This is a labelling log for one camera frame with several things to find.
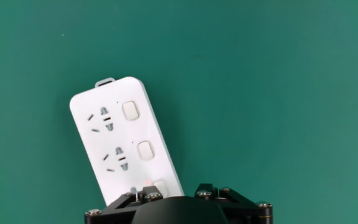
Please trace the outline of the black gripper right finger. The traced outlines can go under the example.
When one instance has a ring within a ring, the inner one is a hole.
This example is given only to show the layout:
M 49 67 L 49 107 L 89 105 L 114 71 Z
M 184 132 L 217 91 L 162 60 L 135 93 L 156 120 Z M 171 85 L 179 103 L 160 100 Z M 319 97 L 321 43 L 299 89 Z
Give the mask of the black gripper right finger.
M 253 202 L 229 187 L 217 188 L 213 184 L 199 184 L 194 198 L 213 202 L 217 212 L 207 209 L 211 215 L 224 218 L 227 223 L 273 224 L 273 205 Z

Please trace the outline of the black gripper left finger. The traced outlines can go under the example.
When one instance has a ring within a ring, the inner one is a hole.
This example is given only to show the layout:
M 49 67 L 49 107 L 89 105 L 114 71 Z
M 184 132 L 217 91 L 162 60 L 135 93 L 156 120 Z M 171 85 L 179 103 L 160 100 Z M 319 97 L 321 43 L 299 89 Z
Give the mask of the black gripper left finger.
M 155 186 L 144 187 L 138 192 L 126 192 L 103 210 L 88 210 L 85 224 L 130 223 L 142 205 L 162 199 L 163 194 Z

